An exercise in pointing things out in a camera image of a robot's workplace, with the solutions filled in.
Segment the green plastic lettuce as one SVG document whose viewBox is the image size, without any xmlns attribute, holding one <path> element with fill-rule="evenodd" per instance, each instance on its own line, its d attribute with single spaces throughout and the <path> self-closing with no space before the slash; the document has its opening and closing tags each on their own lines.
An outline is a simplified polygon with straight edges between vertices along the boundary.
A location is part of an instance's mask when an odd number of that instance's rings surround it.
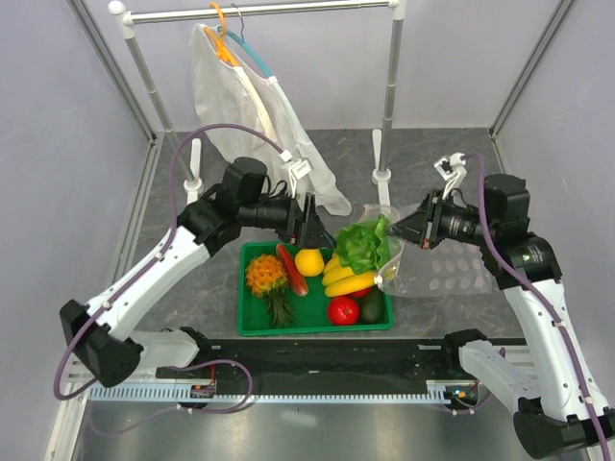
<svg viewBox="0 0 615 461">
<path fill-rule="evenodd" d="M 375 219 L 356 222 L 339 231 L 334 253 L 342 267 L 355 274 L 378 272 L 403 250 L 402 242 L 387 232 L 389 218 L 380 213 Z"/>
</svg>

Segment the clear dotted zip top bag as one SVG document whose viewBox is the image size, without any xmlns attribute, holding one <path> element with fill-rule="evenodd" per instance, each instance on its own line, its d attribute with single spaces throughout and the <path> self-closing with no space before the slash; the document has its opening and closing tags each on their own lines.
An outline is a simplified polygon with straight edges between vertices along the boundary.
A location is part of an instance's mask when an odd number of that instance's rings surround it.
<svg viewBox="0 0 615 461">
<path fill-rule="evenodd" d="M 446 239 L 433 250 L 422 250 L 397 237 L 390 237 L 388 244 L 390 258 L 375 275 L 376 285 L 387 295 L 470 296 L 497 288 L 476 246 Z"/>
</svg>

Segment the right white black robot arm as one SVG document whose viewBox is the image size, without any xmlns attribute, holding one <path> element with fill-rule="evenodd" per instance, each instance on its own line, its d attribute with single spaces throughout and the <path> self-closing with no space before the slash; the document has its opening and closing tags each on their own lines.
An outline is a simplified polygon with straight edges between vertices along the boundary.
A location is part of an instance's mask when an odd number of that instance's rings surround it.
<svg viewBox="0 0 615 461">
<path fill-rule="evenodd" d="M 479 247 L 522 328 L 536 378 L 511 365 L 475 329 L 446 335 L 442 371 L 477 378 L 507 408 L 532 458 L 597 446 L 603 459 L 611 459 L 614 410 L 580 351 L 554 249 L 529 230 L 525 181 L 508 174 L 487 176 L 477 206 L 459 206 L 434 190 L 388 234 L 424 250 L 446 239 Z"/>
</svg>

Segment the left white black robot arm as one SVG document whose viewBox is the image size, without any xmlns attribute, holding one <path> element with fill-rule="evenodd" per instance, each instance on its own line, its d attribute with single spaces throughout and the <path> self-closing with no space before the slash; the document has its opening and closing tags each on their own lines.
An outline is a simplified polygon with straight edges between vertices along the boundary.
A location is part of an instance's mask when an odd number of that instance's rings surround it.
<svg viewBox="0 0 615 461">
<path fill-rule="evenodd" d="M 206 374 L 211 356 L 194 334 L 137 331 L 137 324 L 178 281 L 245 228 L 273 230 L 298 248 L 332 247 L 314 195 L 296 197 L 299 183 L 311 171 L 306 159 L 287 162 L 287 189 L 268 196 L 263 191 L 266 166 L 255 158 L 237 158 L 222 181 L 187 205 L 161 242 L 119 281 L 87 303 L 70 300 L 61 308 L 69 351 L 105 387 L 122 383 L 140 368 L 180 368 L 190 377 Z"/>
</svg>

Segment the yellow lemon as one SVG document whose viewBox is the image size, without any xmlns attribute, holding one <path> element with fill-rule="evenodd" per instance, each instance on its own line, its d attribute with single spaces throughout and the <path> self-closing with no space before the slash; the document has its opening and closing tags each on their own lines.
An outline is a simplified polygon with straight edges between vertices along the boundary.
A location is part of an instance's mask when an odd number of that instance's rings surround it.
<svg viewBox="0 0 615 461">
<path fill-rule="evenodd" d="M 306 277 L 312 278 L 321 275 L 325 269 L 325 262 L 318 249 L 302 249 L 294 258 L 298 272 Z"/>
</svg>

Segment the red watermelon slice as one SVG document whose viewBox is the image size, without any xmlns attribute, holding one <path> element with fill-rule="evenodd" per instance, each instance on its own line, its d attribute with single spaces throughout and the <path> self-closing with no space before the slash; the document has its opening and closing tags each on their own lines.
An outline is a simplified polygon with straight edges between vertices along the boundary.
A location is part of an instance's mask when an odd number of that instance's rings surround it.
<svg viewBox="0 0 615 461">
<path fill-rule="evenodd" d="M 276 246 L 276 256 L 286 271 L 290 289 L 295 295 L 305 297 L 308 294 L 308 284 L 304 276 L 298 271 L 294 256 L 282 243 Z"/>
</svg>

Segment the yellow banana bunch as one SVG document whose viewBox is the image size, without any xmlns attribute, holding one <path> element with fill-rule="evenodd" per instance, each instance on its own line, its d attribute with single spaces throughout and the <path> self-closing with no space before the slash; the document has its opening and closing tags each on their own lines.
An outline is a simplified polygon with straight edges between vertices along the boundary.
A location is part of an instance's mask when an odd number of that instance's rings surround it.
<svg viewBox="0 0 615 461">
<path fill-rule="evenodd" d="M 350 266 L 342 266 L 338 255 L 333 255 L 326 264 L 322 277 L 324 293 L 328 298 L 350 295 L 371 288 L 375 283 L 374 271 L 356 273 Z"/>
</svg>

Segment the orange plastic pineapple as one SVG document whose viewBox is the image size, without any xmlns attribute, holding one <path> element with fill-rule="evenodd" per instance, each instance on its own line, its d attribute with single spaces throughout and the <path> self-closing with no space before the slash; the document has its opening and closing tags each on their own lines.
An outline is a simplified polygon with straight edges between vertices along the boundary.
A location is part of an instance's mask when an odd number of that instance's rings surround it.
<svg viewBox="0 0 615 461">
<path fill-rule="evenodd" d="M 287 299 L 289 280 L 275 256 L 254 258 L 245 270 L 245 280 L 251 294 L 266 303 L 272 328 L 286 328 L 294 323 L 294 312 Z"/>
</svg>

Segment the red tomato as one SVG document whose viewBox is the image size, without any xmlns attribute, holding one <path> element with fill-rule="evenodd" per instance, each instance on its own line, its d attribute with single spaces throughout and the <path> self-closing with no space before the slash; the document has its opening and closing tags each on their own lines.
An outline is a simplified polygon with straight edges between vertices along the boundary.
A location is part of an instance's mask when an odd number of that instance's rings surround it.
<svg viewBox="0 0 615 461">
<path fill-rule="evenodd" d="M 335 326 L 351 326 L 360 317 L 359 303 L 352 297 L 333 298 L 328 306 L 328 318 Z"/>
</svg>

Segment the dark green avocado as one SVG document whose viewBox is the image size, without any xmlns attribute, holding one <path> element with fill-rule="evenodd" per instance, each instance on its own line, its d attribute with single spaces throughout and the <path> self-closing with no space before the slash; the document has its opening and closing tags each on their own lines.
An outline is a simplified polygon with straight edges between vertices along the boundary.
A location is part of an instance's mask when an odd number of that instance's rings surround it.
<svg viewBox="0 0 615 461">
<path fill-rule="evenodd" d="M 360 302 L 359 320 L 363 324 L 377 324 L 384 312 L 383 294 L 378 289 L 370 291 Z"/>
</svg>

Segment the silver white clothes rack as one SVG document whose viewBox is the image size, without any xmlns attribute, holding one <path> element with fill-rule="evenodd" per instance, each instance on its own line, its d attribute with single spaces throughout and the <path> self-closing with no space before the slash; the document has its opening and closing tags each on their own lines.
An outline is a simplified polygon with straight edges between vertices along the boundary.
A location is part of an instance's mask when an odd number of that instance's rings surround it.
<svg viewBox="0 0 615 461">
<path fill-rule="evenodd" d="M 401 54 L 403 26 L 406 17 L 406 5 L 406 1 L 291 1 L 261 5 L 232 5 L 221 10 L 227 17 L 239 17 L 241 19 L 248 16 L 259 15 L 333 12 L 374 8 L 388 8 L 392 11 L 392 30 L 389 45 L 383 116 L 381 126 L 372 131 L 373 157 L 375 162 L 375 167 L 372 172 L 372 182 L 378 190 L 379 204 L 381 206 L 388 206 L 390 204 L 389 184 L 391 181 L 391 171 L 387 167 L 386 161 L 392 137 L 397 75 Z M 136 40 L 135 25 L 215 19 L 218 17 L 218 11 L 215 8 L 209 8 L 174 12 L 129 12 L 121 1 L 109 2 L 108 10 L 125 40 L 141 81 L 146 88 L 158 119 L 162 124 L 163 130 L 170 140 L 176 142 L 178 137 L 175 128 L 169 118 L 153 76 Z"/>
</svg>

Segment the white garment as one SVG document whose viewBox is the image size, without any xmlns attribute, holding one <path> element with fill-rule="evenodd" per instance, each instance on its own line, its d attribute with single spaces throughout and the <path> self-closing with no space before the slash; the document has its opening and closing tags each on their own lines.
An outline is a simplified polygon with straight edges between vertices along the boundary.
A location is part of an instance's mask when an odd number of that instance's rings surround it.
<svg viewBox="0 0 615 461">
<path fill-rule="evenodd" d="M 311 193 L 316 204 L 334 216 L 348 216 L 352 206 L 339 191 L 333 171 L 304 130 L 274 76 L 261 77 L 241 57 L 237 65 L 218 58 L 214 30 L 193 27 L 189 46 L 195 109 L 204 125 L 241 125 L 276 142 L 294 161 L 307 160 L 311 170 L 297 183 L 297 195 Z"/>
</svg>

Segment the orange clothes hanger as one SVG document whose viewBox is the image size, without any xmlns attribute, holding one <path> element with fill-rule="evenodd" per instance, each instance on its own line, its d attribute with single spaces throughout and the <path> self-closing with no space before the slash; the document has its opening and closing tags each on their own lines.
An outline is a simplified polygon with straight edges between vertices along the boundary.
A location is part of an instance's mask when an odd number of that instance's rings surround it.
<svg viewBox="0 0 615 461">
<path fill-rule="evenodd" d="M 209 4 L 213 7 L 218 15 L 219 26 L 221 27 L 219 32 L 214 31 L 212 28 L 208 26 L 203 27 L 203 32 L 210 38 L 215 46 L 215 53 L 218 59 L 222 62 L 230 65 L 231 67 L 238 67 L 239 63 L 237 61 L 236 56 L 232 52 L 232 50 L 227 46 L 225 37 L 228 32 L 228 26 L 225 14 L 222 12 L 222 9 L 216 2 L 211 2 Z"/>
</svg>

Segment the teal clothes hanger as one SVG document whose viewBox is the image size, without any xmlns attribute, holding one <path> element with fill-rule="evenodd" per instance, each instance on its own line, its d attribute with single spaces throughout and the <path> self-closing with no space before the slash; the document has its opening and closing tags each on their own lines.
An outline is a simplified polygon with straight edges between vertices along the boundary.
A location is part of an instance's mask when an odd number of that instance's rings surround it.
<svg viewBox="0 0 615 461">
<path fill-rule="evenodd" d="M 260 55 L 255 51 L 255 49 L 245 40 L 244 29 L 245 22 L 242 16 L 242 12 L 239 10 L 239 6 L 235 3 L 232 3 L 232 7 L 236 10 L 238 17 L 241 22 L 240 35 L 233 33 L 228 29 L 226 37 L 229 37 L 232 41 L 239 45 L 239 47 L 252 59 L 254 64 L 260 69 L 264 78 L 272 78 L 275 76 L 274 72 L 270 69 L 270 67 L 264 62 L 264 60 L 260 57 Z"/>
</svg>

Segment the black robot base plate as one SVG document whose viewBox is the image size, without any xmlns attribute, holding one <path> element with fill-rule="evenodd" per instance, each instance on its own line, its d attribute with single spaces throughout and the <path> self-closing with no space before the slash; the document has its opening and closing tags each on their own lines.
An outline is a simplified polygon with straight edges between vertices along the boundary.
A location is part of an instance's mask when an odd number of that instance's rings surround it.
<svg viewBox="0 0 615 461">
<path fill-rule="evenodd" d="M 221 339 L 194 360 L 244 365 L 256 396 L 418 394 L 427 382 L 470 381 L 441 339 Z"/>
</svg>

